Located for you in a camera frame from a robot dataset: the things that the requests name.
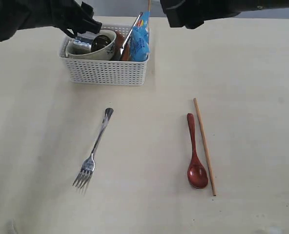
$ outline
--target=red spoon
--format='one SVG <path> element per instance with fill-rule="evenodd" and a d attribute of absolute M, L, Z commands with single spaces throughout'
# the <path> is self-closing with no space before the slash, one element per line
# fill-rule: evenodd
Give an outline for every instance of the red spoon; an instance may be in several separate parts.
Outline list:
<path fill-rule="evenodd" d="M 208 178 L 206 170 L 204 169 L 197 155 L 197 149 L 195 145 L 195 123 L 193 114 L 187 114 L 187 121 L 192 144 L 192 158 L 187 171 L 187 177 L 193 187 L 197 189 L 203 189 L 207 186 Z"/>

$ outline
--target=table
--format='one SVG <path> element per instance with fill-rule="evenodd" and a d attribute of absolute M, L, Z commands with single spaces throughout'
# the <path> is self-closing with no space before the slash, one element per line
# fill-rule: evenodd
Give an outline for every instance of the table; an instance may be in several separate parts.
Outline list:
<path fill-rule="evenodd" d="M 0 43 L 0 233 L 13 218 L 19 234 L 289 234 L 289 20 L 186 30 L 152 18 L 150 27 L 140 87 L 69 82 L 58 29 Z M 186 178 L 194 97 L 217 197 Z M 71 184 L 107 107 L 114 114 L 80 195 Z"/>

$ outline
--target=blue plastic bag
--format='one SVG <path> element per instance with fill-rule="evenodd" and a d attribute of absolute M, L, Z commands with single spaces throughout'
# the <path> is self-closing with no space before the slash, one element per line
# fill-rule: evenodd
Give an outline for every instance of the blue plastic bag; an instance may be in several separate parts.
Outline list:
<path fill-rule="evenodd" d="M 149 32 L 147 30 L 150 12 L 143 12 L 137 24 L 133 27 L 130 39 L 131 61 L 143 62 L 149 53 Z"/>

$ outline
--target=basket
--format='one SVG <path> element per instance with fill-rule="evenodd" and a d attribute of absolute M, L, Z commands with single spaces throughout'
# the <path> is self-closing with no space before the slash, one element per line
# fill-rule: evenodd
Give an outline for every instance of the basket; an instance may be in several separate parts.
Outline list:
<path fill-rule="evenodd" d="M 121 33 L 124 37 L 130 25 L 104 24 L 102 29 Z M 101 61 L 67 58 L 65 49 L 71 38 L 65 37 L 59 57 L 66 65 L 70 80 L 74 83 L 139 86 L 145 82 L 145 71 L 149 56 L 144 62 Z"/>

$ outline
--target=silver fork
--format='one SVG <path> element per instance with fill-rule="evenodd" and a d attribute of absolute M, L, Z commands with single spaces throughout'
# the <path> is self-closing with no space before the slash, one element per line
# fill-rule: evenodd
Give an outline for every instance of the silver fork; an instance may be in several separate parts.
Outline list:
<path fill-rule="evenodd" d="M 78 173 L 75 181 L 73 182 L 73 186 L 76 183 L 76 185 L 75 185 L 76 188 L 82 189 L 85 186 L 85 184 L 87 184 L 86 188 L 88 187 L 88 184 L 89 184 L 90 179 L 92 177 L 92 173 L 95 170 L 95 161 L 94 161 L 95 153 L 96 153 L 97 147 L 99 145 L 101 136 L 102 136 L 112 114 L 113 114 L 112 108 L 107 108 L 105 110 L 105 115 L 104 115 L 104 118 L 102 121 L 101 129 L 100 129 L 98 138 L 96 140 L 96 143 L 94 145 L 94 148 L 92 148 L 92 151 L 91 151 L 89 157 L 83 162 L 81 170 Z"/>

